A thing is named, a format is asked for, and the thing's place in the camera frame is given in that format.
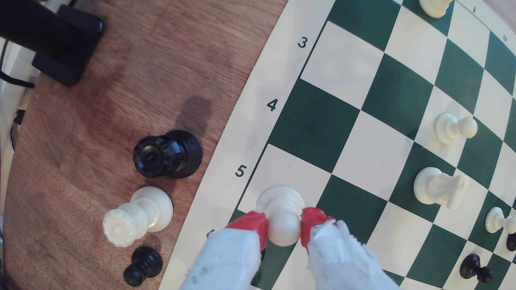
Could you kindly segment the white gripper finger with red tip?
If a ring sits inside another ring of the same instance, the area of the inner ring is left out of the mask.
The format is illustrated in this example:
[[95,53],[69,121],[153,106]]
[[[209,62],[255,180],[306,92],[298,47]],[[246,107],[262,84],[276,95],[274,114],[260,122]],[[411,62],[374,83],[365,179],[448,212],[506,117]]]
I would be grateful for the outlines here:
[[304,208],[301,243],[316,289],[399,289],[347,224],[319,208]]
[[250,211],[210,235],[180,289],[249,289],[266,246],[266,214]]

